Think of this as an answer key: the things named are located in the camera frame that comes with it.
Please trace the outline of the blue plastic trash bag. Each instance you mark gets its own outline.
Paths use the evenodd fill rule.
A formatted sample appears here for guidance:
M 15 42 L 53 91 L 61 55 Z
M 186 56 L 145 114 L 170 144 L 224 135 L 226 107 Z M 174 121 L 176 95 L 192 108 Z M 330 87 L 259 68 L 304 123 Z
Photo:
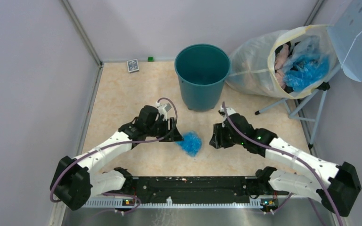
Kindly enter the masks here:
M 176 144 L 190 157 L 196 157 L 202 147 L 202 140 L 198 133 L 189 131 L 184 133 L 183 141 L 178 141 Z

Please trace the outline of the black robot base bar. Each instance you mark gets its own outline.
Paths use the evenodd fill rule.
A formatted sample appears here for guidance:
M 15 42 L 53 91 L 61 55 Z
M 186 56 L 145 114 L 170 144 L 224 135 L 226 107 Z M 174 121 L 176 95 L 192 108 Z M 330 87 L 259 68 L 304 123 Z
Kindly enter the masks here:
M 231 204 L 248 203 L 261 195 L 287 195 L 248 176 L 127 177 L 120 194 L 135 195 L 143 204 Z

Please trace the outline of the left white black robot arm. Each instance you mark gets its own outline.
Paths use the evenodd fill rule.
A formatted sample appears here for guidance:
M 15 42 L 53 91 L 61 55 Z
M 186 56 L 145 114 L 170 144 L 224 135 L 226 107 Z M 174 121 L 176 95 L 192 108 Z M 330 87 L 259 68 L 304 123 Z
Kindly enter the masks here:
M 168 117 L 173 103 L 146 105 L 131 122 L 122 125 L 106 141 L 76 157 L 63 157 L 57 165 L 50 189 L 50 200 L 62 202 L 71 210 L 80 209 L 92 196 L 108 191 L 128 194 L 132 190 L 130 175 L 122 169 L 98 172 L 117 156 L 139 144 L 179 142 L 178 117 Z

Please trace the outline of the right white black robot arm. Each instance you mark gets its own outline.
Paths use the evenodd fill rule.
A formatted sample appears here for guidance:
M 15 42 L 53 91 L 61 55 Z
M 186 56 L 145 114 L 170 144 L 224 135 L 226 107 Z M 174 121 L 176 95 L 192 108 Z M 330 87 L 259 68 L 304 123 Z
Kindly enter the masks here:
M 362 189 L 354 165 L 336 164 L 306 153 L 267 129 L 253 128 L 232 108 L 218 113 L 223 121 L 214 124 L 211 146 L 225 149 L 240 145 L 251 154 L 288 165 L 294 171 L 288 173 L 274 167 L 258 170 L 257 187 L 261 193 L 294 193 L 320 202 L 334 214 L 349 216 Z

